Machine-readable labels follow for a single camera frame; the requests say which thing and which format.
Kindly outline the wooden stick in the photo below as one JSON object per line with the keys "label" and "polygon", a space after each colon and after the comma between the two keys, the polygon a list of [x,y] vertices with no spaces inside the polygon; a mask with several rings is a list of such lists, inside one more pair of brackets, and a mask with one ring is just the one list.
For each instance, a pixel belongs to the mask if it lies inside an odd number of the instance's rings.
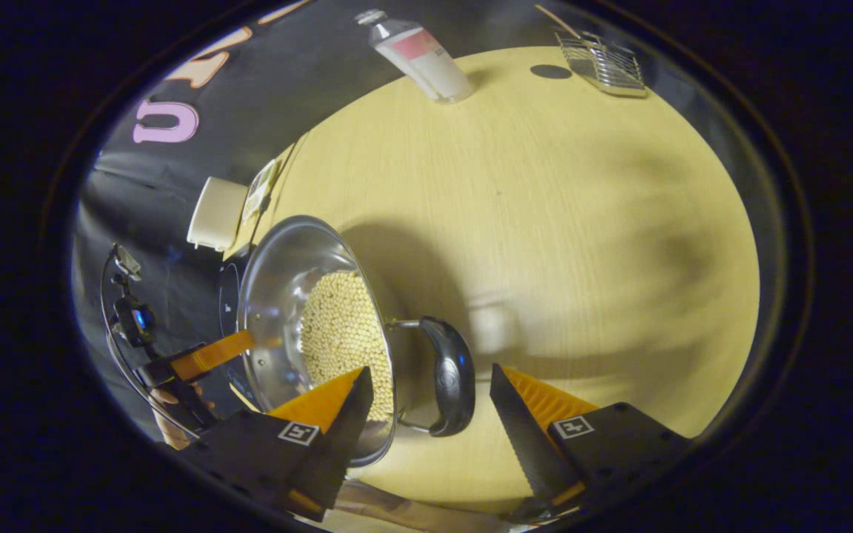
{"label": "wooden stick", "polygon": [[554,21],[559,27],[563,28],[567,33],[571,34],[575,39],[583,39],[582,35],[569,23],[566,23],[561,17],[546,9],[542,4],[535,4],[535,9],[543,13],[549,20]]}

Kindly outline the clear bottle with pink label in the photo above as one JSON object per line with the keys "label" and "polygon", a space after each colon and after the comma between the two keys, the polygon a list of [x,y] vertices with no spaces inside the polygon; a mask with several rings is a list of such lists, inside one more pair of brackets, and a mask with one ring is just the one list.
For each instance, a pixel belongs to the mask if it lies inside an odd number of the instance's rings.
{"label": "clear bottle with pink label", "polygon": [[413,81],[431,101],[458,102],[474,87],[461,68],[426,28],[370,9],[353,17],[369,31],[369,45]]}

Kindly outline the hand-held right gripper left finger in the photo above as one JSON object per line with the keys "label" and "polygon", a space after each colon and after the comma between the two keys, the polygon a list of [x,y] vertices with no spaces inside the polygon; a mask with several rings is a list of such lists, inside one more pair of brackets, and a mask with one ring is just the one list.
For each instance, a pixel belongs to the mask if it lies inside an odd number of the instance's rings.
{"label": "hand-held right gripper left finger", "polygon": [[182,451],[182,461],[251,505],[321,519],[335,505],[368,421],[368,366],[269,414],[237,412]]}

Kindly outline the white divided dish of beans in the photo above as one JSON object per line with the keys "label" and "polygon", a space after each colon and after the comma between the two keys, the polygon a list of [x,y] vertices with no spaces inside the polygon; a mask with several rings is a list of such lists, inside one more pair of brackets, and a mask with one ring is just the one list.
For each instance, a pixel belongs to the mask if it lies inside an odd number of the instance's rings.
{"label": "white divided dish of beans", "polygon": [[241,210],[241,225],[247,224],[248,221],[254,219],[263,209],[263,203],[270,196],[271,189],[280,172],[280,162],[277,158],[271,159],[263,168],[254,176],[248,188],[246,200],[244,200],[243,209]]}

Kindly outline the clear glass cup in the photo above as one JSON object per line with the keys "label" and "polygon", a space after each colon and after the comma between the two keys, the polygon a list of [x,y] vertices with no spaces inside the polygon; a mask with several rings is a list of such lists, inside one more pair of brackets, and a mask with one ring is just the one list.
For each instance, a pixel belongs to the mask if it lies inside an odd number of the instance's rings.
{"label": "clear glass cup", "polygon": [[642,67],[635,52],[593,33],[556,30],[556,41],[569,70],[607,95],[646,98]]}

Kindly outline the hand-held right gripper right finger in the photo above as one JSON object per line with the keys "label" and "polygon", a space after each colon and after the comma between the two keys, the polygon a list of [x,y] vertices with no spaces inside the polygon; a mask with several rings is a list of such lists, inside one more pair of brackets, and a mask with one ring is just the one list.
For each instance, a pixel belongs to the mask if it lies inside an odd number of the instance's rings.
{"label": "hand-held right gripper right finger", "polygon": [[637,407],[598,407],[494,364],[489,395],[532,490],[512,516],[592,515],[667,475],[694,442]]}

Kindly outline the white toaster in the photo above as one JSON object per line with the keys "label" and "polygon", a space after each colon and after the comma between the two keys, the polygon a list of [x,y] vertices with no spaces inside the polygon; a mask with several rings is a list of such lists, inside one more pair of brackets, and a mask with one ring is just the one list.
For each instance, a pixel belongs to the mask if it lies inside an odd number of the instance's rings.
{"label": "white toaster", "polygon": [[248,188],[210,176],[187,227],[187,243],[226,252],[236,240]]}

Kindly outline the steel pot with black handles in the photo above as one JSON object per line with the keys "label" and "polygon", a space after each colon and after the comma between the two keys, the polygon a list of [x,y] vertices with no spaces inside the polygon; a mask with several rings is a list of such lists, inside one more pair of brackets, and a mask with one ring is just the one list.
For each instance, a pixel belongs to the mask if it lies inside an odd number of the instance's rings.
{"label": "steel pot with black handles", "polygon": [[[450,438],[471,423],[476,408],[476,372],[463,336],[446,321],[414,317],[398,293],[359,260],[328,223],[308,215],[282,220],[253,250],[241,277],[237,327],[250,332],[255,345],[243,356],[253,403],[263,411],[317,387],[304,360],[301,322],[310,296],[323,277],[353,274],[362,280],[375,310],[375,337],[386,352],[392,391],[384,421],[369,421],[360,433],[349,465],[365,468],[389,451],[399,427],[431,438]],[[420,425],[407,419],[415,405],[414,386],[426,363],[416,355],[412,335],[428,338],[434,354],[430,377],[438,419]]]}

